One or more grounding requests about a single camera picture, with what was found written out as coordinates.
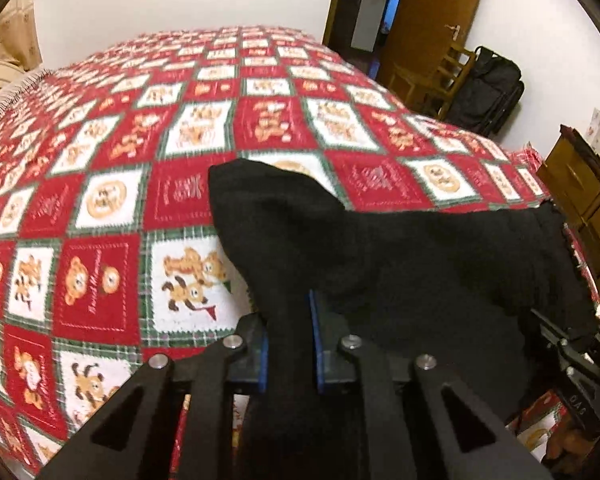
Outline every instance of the striped pillow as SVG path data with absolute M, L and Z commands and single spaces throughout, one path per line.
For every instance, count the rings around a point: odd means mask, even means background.
M 0 119 L 11 106 L 16 104 L 22 98 L 24 94 L 37 87 L 46 76 L 53 72 L 53 70 L 46 69 L 41 65 L 30 72 L 22 74 L 22 76 L 1 88 Z

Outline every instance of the bolt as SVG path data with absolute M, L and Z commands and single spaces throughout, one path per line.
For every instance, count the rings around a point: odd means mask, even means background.
M 433 355 L 423 354 L 416 357 L 416 366 L 423 370 L 433 370 L 436 367 L 438 361 Z
M 231 350 L 240 348 L 243 342 L 243 339 L 237 334 L 228 335 L 227 337 L 222 339 L 222 344 L 227 348 L 230 348 Z
M 340 339 L 340 344 L 347 350 L 355 350 L 362 346 L 362 339 L 357 335 L 349 334 Z
M 155 370 L 161 370 L 169 364 L 169 358 L 165 354 L 156 354 L 149 357 L 149 366 Z

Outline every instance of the black bag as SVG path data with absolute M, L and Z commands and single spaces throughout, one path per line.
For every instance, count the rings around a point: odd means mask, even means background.
M 510 59 L 478 47 L 478 59 L 456 94 L 445 122 L 476 134 L 495 135 L 525 91 L 519 67 Z

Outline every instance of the bedspread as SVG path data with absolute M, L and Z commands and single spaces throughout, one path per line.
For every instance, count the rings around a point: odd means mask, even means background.
M 235 157 L 356 210 L 548 199 L 519 158 L 298 30 L 147 34 L 59 70 L 0 120 L 0 448 L 26 469 L 151 355 L 194 355 L 250 311 L 208 203 L 209 166 Z

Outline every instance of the wooden chair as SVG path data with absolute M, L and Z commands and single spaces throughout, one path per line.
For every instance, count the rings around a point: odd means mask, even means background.
M 464 63 L 460 61 L 462 55 L 468 58 Z M 429 111 L 432 117 L 444 120 L 451 103 L 474 66 L 476 57 L 475 52 L 452 42 L 431 76 L 422 76 L 394 64 L 394 72 L 389 79 L 389 90 L 394 90 L 394 84 L 399 79 L 409 87 L 406 97 L 402 100 L 408 109 L 419 113 Z M 427 105 L 431 106 L 432 110 L 426 110 Z

